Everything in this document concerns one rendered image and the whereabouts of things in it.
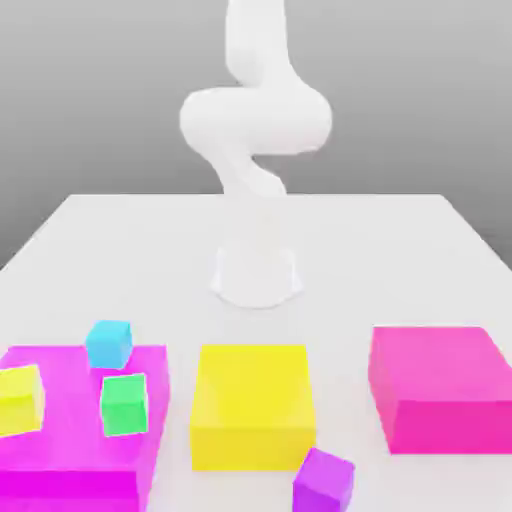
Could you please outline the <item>small cyan cube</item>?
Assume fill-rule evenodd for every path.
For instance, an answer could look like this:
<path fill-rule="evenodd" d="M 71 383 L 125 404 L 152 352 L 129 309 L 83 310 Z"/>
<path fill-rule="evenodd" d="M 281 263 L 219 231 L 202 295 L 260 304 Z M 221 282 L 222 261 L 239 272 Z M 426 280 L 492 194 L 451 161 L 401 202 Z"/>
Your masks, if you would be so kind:
<path fill-rule="evenodd" d="M 100 320 L 85 341 L 89 366 L 100 369 L 123 369 L 132 353 L 131 325 L 128 321 Z"/>

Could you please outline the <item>small green cube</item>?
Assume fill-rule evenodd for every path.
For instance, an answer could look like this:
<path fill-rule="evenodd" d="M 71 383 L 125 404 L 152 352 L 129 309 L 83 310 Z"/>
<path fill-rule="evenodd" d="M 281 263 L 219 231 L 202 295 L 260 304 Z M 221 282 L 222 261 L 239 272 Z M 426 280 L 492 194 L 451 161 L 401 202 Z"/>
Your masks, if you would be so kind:
<path fill-rule="evenodd" d="M 102 381 L 100 411 L 106 437 L 146 433 L 149 405 L 146 375 L 108 376 Z"/>

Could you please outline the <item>small purple cube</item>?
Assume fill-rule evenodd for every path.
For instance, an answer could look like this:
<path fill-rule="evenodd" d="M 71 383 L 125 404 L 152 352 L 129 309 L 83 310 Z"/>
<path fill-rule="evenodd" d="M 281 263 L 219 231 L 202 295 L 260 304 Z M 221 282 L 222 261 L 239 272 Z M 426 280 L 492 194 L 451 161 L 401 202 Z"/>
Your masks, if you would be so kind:
<path fill-rule="evenodd" d="M 311 448 L 293 481 L 292 512 L 346 512 L 354 477 L 352 462 Z"/>

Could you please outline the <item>small yellow cube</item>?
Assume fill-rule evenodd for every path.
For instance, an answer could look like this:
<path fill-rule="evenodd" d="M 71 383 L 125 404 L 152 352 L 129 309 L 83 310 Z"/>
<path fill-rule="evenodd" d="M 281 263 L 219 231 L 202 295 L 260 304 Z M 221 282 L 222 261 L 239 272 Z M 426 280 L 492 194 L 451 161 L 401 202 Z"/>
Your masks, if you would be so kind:
<path fill-rule="evenodd" d="M 39 431 L 45 390 L 35 364 L 0 369 L 0 437 Z"/>

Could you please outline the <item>large yellow box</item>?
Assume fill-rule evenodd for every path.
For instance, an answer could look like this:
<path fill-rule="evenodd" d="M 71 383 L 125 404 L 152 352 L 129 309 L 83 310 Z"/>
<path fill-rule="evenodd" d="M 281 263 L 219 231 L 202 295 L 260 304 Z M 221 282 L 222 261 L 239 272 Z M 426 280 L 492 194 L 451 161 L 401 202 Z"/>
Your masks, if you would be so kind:
<path fill-rule="evenodd" d="M 316 432 L 303 345 L 201 348 L 190 416 L 193 470 L 294 472 Z"/>

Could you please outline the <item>large pink box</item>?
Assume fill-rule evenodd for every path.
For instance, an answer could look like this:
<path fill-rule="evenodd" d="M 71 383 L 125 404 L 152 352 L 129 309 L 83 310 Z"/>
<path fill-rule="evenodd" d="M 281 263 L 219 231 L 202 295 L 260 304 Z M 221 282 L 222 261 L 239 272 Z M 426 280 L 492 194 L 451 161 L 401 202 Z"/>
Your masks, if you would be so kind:
<path fill-rule="evenodd" d="M 512 455 L 512 365 L 485 329 L 378 326 L 368 381 L 390 453 Z"/>

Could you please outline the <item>large magenta box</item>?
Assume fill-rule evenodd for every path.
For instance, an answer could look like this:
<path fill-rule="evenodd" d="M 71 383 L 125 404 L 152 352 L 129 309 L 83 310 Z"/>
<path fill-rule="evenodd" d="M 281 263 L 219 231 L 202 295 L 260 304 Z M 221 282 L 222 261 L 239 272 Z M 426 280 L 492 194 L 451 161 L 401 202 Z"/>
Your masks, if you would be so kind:
<path fill-rule="evenodd" d="M 36 364 L 46 392 L 41 430 L 0 437 L 0 512 L 146 512 L 170 399 L 167 351 L 137 346 L 123 374 L 143 373 L 149 429 L 107 437 L 100 393 L 108 371 L 82 346 L 16 345 L 0 369 Z"/>

